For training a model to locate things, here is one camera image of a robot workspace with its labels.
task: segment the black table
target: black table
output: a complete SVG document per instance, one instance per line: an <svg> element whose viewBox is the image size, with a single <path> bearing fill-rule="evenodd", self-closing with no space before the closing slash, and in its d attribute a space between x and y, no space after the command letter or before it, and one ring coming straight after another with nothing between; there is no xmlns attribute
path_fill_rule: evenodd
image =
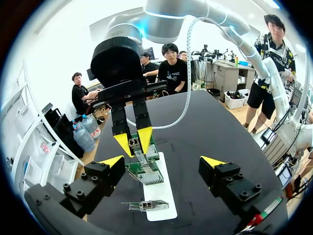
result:
<svg viewBox="0 0 313 235"><path fill-rule="evenodd" d="M184 108L185 97L186 93L148 101L152 125L175 121ZM134 120L132 106L126 107L126 113ZM127 156L113 138L111 127L112 120L108 119L96 152L97 162ZM245 177L260 183L265 193L281 191L281 183L257 143L236 118L205 91L192 92L183 120L169 129L154 130L153 137L158 150L165 155L178 217L150 222L146 213L129 211L121 202L141 201L144 195L141 183L125 173L111 197L103 198L88 216L89 223L117 234L233 234L240 218L229 211L221 198L214 198L202 180L198 173L201 155L238 164ZM125 162L133 159L125 157ZM272 224L272 229L276 229L287 219L283 202L261 226Z"/></svg>

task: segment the white pad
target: white pad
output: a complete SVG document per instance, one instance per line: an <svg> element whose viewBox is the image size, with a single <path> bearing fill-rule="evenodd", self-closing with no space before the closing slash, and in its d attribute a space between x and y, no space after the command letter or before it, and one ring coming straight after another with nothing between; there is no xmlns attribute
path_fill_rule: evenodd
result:
<svg viewBox="0 0 313 235"><path fill-rule="evenodd" d="M163 200L169 204L169 208L159 211L147 211L146 213L149 221L175 219L177 217L177 211L171 189L170 179L168 177L164 154L162 152L159 152L158 154L160 156L160 160L156 161L156 164L163 176L164 183L144 185L143 193L145 196L145 201Z"/></svg>

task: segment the green circuit board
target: green circuit board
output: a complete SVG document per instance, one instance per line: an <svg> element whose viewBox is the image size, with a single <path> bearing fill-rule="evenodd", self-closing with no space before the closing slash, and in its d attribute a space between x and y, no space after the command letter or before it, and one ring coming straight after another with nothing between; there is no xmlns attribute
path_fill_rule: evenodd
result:
<svg viewBox="0 0 313 235"><path fill-rule="evenodd" d="M145 171L142 169L140 163L128 163L125 164L126 168L128 171L130 171L132 174L137 175L137 174L143 174ZM155 163L155 161L149 161L149 166L152 171L158 170L158 166Z"/></svg>
<svg viewBox="0 0 313 235"><path fill-rule="evenodd" d="M132 134L132 138L138 138L138 135ZM151 136L150 145L149 145L149 149L148 149L146 156L147 156L148 160L159 160L160 159L160 157L158 155L158 151L157 151L157 146L156 146L155 140L153 139L153 136Z"/></svg>
<svg viewBox="0 0 313 235"><path fill-rule="evenodd" d="M133 134L132 139L138 139L137 134ZM140 146L136 145L136 143L132 145L132 148L141 163L138 161L135 163L125 164L125 168L128 170L129 174L136 180L142 182L144 185L163 183L164 180L162 174L156 164L156 161L159 160L159 155L153 137L151 136L147 154L143 154Z"/></svg>

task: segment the wooden floor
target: wooden floor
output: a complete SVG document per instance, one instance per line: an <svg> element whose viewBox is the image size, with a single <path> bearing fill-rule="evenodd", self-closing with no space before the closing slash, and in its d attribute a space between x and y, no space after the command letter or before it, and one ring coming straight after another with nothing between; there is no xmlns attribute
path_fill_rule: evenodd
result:
<svg viewBox="0 0 313 235"><path fill-rule="evenodd" d="M246 114L247 114L247 110L248 110L248 105L245 105L245 106L243 106L242 108L239 108L239 109L229 109L229 108L226 107L226 105L225 105L224 103L222 103L222 102L220 102L220 103L221 103L229 112L231 112L231 114L232 114L241 124L244 124L244 123L246 122ZM260 114L260 112L261 112L261 108L262 108L262 107L260 107L260 108L257 110L256 116L255 116L254 119L251 121L250 126L249 126L249 129L248 129L249 132L251 132L252 129L254 128L254 125L255 125L255 123L256 123L256 121L257 121L257 116L258 116L258 114ZM276 116L276 113L274 112L273 115L272 115L271 120L267 120L267 121L265 122L265 124L258 130L258 132L259 132L259 131L262 131L262 130L264 130L264 129L266 129L267 126L271 126L271 125L273 124L273 122L274 122L275 116ZM101 130L103 129L104 125L105 125L105 122L100 125L100 129L101 129ZM96 151L97 151L97 147L98 147L99 141L100 141L100 140L97 140L97 141L96 141L96 146L95 146L95 148L94 148L93 151L91 151L91 152L89 152L89 153L84 153L84 156L83 156L83 158L81 159L81 160L84 162L84 164L88 164L88 163L90 163L91 161L93 161L94 156L95 156L95 153L96 153ZM300 168L301 170L299 171L299 173L301 173L301 172L304 170L305 165L307 164L307 161L308 161L308 158L307 158L307 157L305 157L305 158L302 159L301 168ZM84 168L83 168L80 164L78 164L75 178L78 178L78 177L80 176L80 174L83 173L83 172L84 172ZM299 198L291 199L291 200L287 203L287 209L288 209L288 215L289 215L289 217L293 214L293 212L295 211L295 209L297 208L297 206L298 206L299 203L301 202L301 195L299 195L298 197L299 197Z"/></svg>

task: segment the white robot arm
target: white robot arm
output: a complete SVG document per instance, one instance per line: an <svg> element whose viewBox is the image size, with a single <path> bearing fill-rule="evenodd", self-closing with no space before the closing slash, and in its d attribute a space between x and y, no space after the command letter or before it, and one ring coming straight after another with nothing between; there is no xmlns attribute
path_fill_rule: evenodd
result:
<svg viewBox="0 0 313 235"><path fill-rule="evenodd" d="M277 123L284 122L276 133L285 146L290 146L289 153L294 156L297 149L312 146L313 126L301 125L288 113L290 105L274 61L271 58L261 60L256 48L242 38L242 35L249 32L249 25L240 16L216 3L209 0L147 0L144 11L115 17L109 23L105 40L128 37L136 42L138 51L143 52L142 37L160 44L174 42L186 15L203 17L202 21L218 26L222 35L243 52L255 67L258 76L270 78L276 120Z"/></svg>

